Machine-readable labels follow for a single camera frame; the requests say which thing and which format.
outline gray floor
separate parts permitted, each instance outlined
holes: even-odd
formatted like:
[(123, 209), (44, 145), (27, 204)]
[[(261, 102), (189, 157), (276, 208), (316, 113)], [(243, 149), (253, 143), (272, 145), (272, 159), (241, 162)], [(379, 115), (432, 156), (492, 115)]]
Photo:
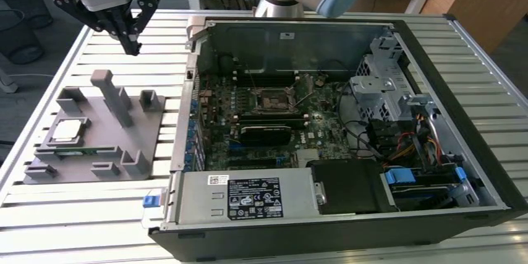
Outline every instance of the gray floor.
[[(188, 9), (187, 0), (163, 0), (163, 9)], [(55, 22), (52, 26), (36, 31), (40, 42), (47, 51), (45, 56), (25, 66), (9, 63), (0, 56), (0, 65), (8, 74), (55, 74), (64, 56), (79, 35), (81, 24), (63, 11), (49, 6)], [(492, 58), (507, 73), (512, 82), (528, 95), (528, 22), (521, 21)], [(25, 122), (47, 89), (48, 77), (15, 77), (20, 86), (16, 94), (4, 94), (0, 91), (0, 140), (15, 141), (24, 128)], [(9, 152), (9, 147), (0, 145), (0, 164)]]

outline aluminum extrusion table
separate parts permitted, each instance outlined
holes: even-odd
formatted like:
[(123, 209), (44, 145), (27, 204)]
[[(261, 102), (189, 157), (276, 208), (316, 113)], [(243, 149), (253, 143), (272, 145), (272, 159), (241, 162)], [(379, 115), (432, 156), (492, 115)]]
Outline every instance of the aluminum extrusion table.
[[(123, 54), (117, 41), (85, 27), (40, 100), (0, 169), (1, 263), (175, 264), (141, 226), (143, 196), (168, 185), (187, 50), (185, 25), (192, 14), (248, 16), (228, 11), (159, 11), (140, 36), (137, 57)], [(437, 15), (349, 14), (347, 18), (401, 19), (408, 23), (443, 77), (473, 120), (523, 195), (528, 197), (528, 102), (456, 21)], [(47, 134), (63, 87), (87, 96), (95, 69), (109, 69), (116, 86), (131, 96), (155, 89), (167, 96), (156, 147), (153, 179), (24, 185), (25, 164)], [(413, 76), (421, 90), (425, 86)], [(237, 263), (528, 263), (528, 216), (499, 226), (473, 229), (437, 245), (316, 253)]]

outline warning label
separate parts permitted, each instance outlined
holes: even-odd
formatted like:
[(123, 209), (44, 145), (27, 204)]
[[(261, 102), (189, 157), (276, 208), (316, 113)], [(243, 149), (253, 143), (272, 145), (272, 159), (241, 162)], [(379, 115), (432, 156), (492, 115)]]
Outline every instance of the warning label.
[(229, 180), (228, 209), (231, 220), (281, 218), (279, 178)]

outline blue latch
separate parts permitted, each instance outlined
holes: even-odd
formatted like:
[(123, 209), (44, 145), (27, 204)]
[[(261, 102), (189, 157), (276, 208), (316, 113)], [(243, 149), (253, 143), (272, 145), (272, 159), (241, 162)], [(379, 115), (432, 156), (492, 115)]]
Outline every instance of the blue latch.
[(143, 207), (144, 208), (159, 207), (159, 201), (160, 201), (159, 195), (145, 196), (143, 198)]
[(455, 172), (456, 172), (456, 175), (459, 176), (460, 181), (463, 182), (468, 178), (464, 168), (461, 168), (461, 167), (455, 168)]
[(395, 168), (385, 172), (385, 178), (389, 185), (408, 184), (416, 182), (415, 175), (409, 168)]

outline black plastic cover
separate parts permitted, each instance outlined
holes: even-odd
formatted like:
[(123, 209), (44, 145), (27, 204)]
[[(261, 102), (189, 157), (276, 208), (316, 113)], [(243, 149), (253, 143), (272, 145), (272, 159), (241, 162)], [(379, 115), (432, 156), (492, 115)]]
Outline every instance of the black plastic cover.
[(339, 213), (387, 213), (397, 211), (388, 204), (381, 183), (381, 165), (373, 160), (315, 160), (313, 181), (323, 183), (327, 203), (320, 205), (323, 215)]

